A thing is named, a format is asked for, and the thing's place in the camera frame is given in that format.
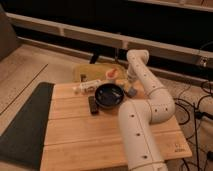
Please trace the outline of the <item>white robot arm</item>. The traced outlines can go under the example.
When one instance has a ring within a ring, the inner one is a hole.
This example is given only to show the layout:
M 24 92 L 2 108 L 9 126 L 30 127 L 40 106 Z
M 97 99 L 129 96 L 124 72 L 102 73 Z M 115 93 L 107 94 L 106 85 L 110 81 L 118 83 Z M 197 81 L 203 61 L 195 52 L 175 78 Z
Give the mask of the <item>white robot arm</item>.
M 130 171 L 168 171 L 150 125 L 169 120 L 175 103 L 164 85 L 146 66 L 147 50 L 129 50 L 128 79 L 139 80 L 147 99 L 130 99 L 119 108 L 118 121 Z

